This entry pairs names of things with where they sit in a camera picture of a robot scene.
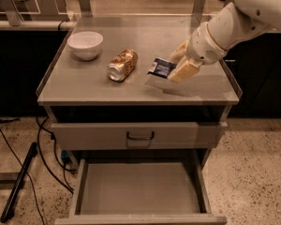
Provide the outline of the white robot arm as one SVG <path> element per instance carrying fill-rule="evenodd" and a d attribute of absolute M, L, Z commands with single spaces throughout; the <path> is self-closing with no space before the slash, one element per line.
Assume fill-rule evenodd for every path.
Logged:
<path fill-rule="evenodd" d="M 281 33 L 281 0 L 231 0 L 170 55 L 177 67 L 168 79 L 184 81 L 197 74 L 202 65 L 223 58 L 238 43 L 272 29 Z"/>

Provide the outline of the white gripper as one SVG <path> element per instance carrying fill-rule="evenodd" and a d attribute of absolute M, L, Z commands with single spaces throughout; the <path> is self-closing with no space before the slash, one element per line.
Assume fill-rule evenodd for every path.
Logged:
<path fill-rule="evenodd" d="M 202 63 L 211 65 L 222 59 L 228 52 L 221 48 L 209 29 L 209 24 L 203 22 L 179 47 L 170 54 L 170 61 L 177 64 L 168 79 L 179 83 L 200 71 Z"/>

